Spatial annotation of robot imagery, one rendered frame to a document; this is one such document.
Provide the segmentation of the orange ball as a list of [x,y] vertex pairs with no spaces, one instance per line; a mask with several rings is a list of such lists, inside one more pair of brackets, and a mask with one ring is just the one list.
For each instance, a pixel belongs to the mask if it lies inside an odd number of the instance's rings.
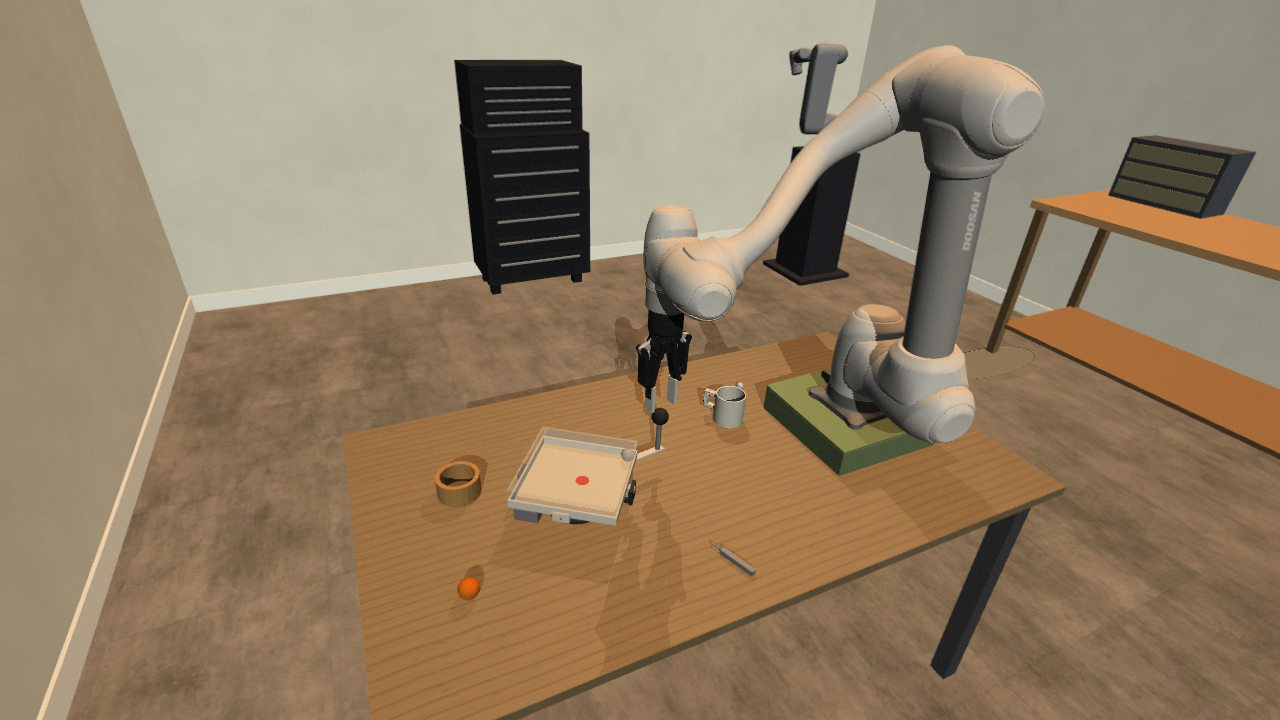
[[475,578],[467,577],[460,582],[457,591],[462,600],[474,600],[480,591],[480,585]]

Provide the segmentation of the brown hollow ring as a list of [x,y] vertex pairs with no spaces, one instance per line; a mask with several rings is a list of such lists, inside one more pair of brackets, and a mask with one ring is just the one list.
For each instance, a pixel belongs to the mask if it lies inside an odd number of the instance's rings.
[[[451,487],[452,483],[458,480],[468,480],[468,483]],[[466,461],[451,462],[439,469],[435,475],[435,483],[439,501],[451,507],[472,503],[483,491],[477,466],[474,462]]]

